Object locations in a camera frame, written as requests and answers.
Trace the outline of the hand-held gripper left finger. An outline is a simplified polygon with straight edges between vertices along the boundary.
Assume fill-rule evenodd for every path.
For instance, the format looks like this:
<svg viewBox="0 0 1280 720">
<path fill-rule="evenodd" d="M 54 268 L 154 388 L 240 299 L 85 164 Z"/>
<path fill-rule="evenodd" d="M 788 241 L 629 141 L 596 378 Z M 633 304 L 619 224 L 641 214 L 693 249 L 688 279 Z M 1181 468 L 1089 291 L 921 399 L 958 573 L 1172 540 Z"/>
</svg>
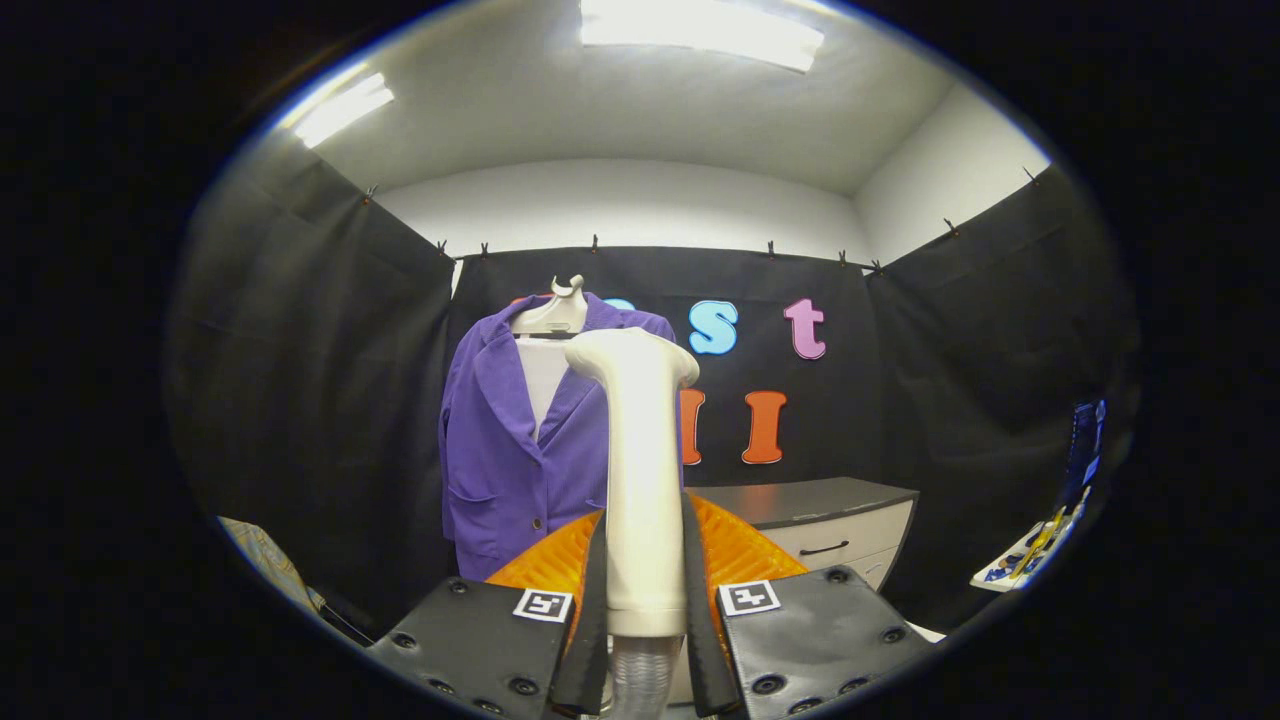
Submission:
<svg viewBox="0 0 1280 720">
<path fill-rule="evenodd" d="M 431 719 L 576 719 L 604 705 L 605 523 L 561 528 L 488 582 L 451 577 L 367 656 Z"/>
</svg>

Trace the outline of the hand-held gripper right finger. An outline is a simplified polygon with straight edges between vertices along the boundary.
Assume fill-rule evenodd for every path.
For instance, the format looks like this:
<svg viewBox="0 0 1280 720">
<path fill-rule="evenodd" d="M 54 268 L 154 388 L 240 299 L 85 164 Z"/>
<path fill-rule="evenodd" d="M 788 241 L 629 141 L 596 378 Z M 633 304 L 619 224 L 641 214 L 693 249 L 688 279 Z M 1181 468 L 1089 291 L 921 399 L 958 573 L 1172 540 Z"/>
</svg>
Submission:
<svg viewBox="0 0 1280 720">
<path fill-rule="evenodd" d="M 762 532 L 684 497 L 687 660 L 703 717 L 814 719 L 934 661 L 936 644 L 851 566 L 809 570 Z"/>
</svg>

